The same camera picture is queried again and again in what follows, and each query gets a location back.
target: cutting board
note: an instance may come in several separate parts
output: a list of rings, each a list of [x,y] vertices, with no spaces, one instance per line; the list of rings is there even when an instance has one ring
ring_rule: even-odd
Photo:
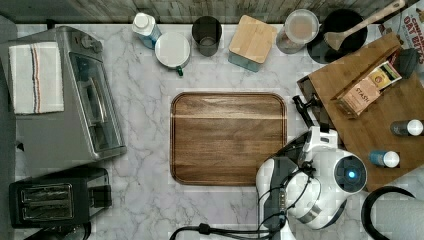
[[[424,89],[417,75],[413,74],[410,79],[400,80],[388,87],[357,119],[348,119],[331,99],[352,81],[363,78],[399,47],[396,35],[388,34],[308,76],[346,149],[364,162],[369,191],[392,182],[424,163],[424,137],[398,137],[390,132],[393,121],[424,120]],[[399,168],[373,165],[368,160],[372,150],[398,152]]]
[[[171,109],[171,173],[193,185],[254,186],[286,143],[286,106],[269,93],[182,93]]]

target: cord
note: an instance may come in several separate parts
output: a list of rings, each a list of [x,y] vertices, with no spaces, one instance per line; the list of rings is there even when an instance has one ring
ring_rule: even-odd
[[[305,187],[303,188],[302,193],[299,195],[299,197],[296,199],[296,201],[290,205],[290,207],[288,207],[285,211],[280,211],[278,213],[274,213],[270,216],[268,216],[267,218],[265,218],[261,224],[259,224],[259,227],[257,230],[229,230],[229,229],[220,229],[220,228],[211,228],[208,224],[204,224],[201,223],[198,227],[194,227],[194,226],[190,226],[190,227],[182,227],[177,229],[169,238],[169,240],[175,240],[177,237],[177,234],[181,231],[197,231],[200,234],[204,234],[204,235],[210,235],[210,234],[216,234],[216,235],[220,235],[220,236],[224,236],[224,237],[229,237],[229,238],[234,238],[234,239],[239,239],[239,240],[266,240],[266,239],[271,239],[277,232],[279,232],[287,223],[287,210],[296,207],[296,203],[300,200],[300,198],[303,196],[303,194],[305,193],[309,183],[311,183],[311,178],[313,178],[313,172],[316,169],[312,167],[312,162],[304,162],[302,164],[301,167],[299,167],[299,169],[293,173],[291,173],[290,175],[288,175],[287,177],[285,177],[280,185],[278,187],[273,187],[270,188],[268,191],[266,191],[264,194],[262,194],[262,196],[259,197],[258,203],[259,201],[267,194],[270,193],[276,189],[286,189],[288,183],[290,182],[290,180],[296,176],[297,174],[299,174],[300,172],[305,173],[308,176],[308,180],[305,184]],[[277,229],[275,230],[260,230],[261,226],[268,221],[269,219],[276,217],[276,216],[283,216],[284,220],[283,222],[280,223],[280,225],[277,227]],[[241,236],[237,236],[235,234],[260,234],[260,233],[269,233],[266,236],[262,236],[259,238],[250,238],[250,237],[241,237]]]

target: black pot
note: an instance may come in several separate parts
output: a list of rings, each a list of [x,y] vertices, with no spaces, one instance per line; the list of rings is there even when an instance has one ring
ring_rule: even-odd
[[[360,49],[367,39],[367,28],[363,28],[347,37],[338,51],[325,42],[324,34],[327,32],[344,32],[363,20],[361,15],[349,9],[338,9],[330,13],[321,25],[316,38],[307,44],[309,56],[315,62],[326,64]]]

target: wooden spatula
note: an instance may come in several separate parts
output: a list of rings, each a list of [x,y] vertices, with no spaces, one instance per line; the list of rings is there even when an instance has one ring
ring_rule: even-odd
[[[334,50],[339,50],[340,46],[342,45],[343,41],[349,37],[351,34],[356,33],[357,31],[361,30],[362,28],[384,18],[385,16],[396,12],[397,10],[403,8],[405,6],[405,0],[395,0],[387,7],[381,9],[380,11],[374,13],[369,18],[365,19],[364,21],[358,23],[353,28],[336,33],[336,32],[328,32],[324,34],[324,39],[327,44],[333,48]]]

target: white kitchen towel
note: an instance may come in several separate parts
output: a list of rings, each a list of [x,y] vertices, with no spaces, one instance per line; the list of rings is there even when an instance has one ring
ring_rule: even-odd
[[[40,42],[9,47],[15,114],[63,111],[59,47]]]

